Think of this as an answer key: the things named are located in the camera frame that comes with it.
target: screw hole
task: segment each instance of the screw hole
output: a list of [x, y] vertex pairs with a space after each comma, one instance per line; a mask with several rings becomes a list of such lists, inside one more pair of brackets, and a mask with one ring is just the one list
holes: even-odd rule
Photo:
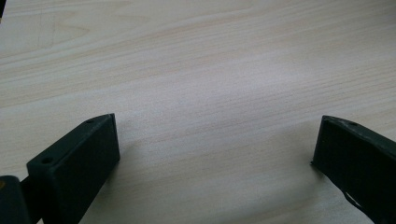
[[53, 161], [53, 158], [52, 157], [47, 157], [47, 158], [44, 158], [42, 161], [41, 161], [41, 163], [43, 163], [43, 164], [49, 164], [49, 163], [51, 163]]

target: wooden table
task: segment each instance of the wooden table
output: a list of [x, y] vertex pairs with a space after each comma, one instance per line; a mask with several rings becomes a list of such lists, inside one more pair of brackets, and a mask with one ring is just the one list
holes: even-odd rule
[[116, 114], [81, 223], [371, 223], [320, 177], [321, 116], [396, 139], [396, 2], [8, 1], [0, 175]]

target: clamp jaw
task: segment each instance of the clamp jaw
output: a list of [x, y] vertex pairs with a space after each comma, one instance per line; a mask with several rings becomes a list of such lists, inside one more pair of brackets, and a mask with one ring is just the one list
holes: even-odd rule
[[374, 223], [396, 223], [396, 143], [358, 123], [323, 116], [312, 165]]
[[114, 114], [88, 119], [27, 163], [0, 176], [0, 223], [76, 224], [120, 160]]

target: black plastic part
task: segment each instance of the black plastic part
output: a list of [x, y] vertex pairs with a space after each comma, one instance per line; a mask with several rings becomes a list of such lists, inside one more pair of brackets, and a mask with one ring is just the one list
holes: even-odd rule
[[20, 180], [12, 175], [0, 176], [0, 223], [31, 224]]
[[396, 223], [396, 143], [358, 123], [323, 116], [312, 164], [374, 223]]
[[114, 114], [86, 120], [30, 160], [21, 183], [0, 177], [0, 224], [79, 223], [119, 160]]
[[1, 23], [1, 19], [3, 17], [4, 8], [6, 7], [6, 1], [7, 0], [3, 0], [0, 2], [0, 23]]

